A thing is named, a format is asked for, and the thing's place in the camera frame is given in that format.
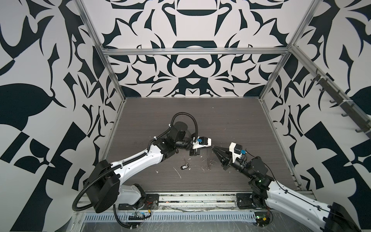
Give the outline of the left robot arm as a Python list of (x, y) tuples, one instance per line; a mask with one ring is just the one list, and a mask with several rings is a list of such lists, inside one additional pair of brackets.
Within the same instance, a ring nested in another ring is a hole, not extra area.
[(72, 209), (79, 212), (92, 207), (96, 213), (101, 213), (113, 206), (117, 200), (131, 206), (142, 206), (146, 193), (138, 184), (125, 185), (128, 179), (169, 159), (180, 150), (198, 155), (200, 149), (211, 145), (211, 138), (200, 137), (197, 132), (191, 134), (187, 124), (178, 121), (153, 138), (145, 150), (112, 163), (107, 160), (100, 161), (73, 200)]

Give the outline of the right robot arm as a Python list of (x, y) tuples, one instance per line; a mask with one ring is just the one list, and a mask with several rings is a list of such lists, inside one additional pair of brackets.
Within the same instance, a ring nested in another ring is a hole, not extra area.
[(234, 168), (249, 179), (259, 207), (279, 211), (314, 232), (359, 232), (347, 210), (338, 203), (332, 205), (308, 198), (294, 191), (274, 176), (259, 156), (248, 159), (250, 153), (241, 145), (231, 143), (229, 148), (212, 147), (224, 169)]

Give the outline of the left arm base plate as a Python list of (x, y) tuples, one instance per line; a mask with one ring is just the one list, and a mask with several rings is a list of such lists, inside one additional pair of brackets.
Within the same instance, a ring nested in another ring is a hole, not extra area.
[(156, 208), (158, 206), (159, 194), (147, 194), (145, 197), (141, 197), (134, 205), (119, 204), (118, 210), (148, 210)]

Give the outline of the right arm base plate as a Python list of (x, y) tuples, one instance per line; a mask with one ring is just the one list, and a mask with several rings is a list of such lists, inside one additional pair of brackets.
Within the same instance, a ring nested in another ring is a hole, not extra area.
[(239, 209), (256, 209), (262, 206), (259, 197), (254, 193), (237, 193), (236, 198)]

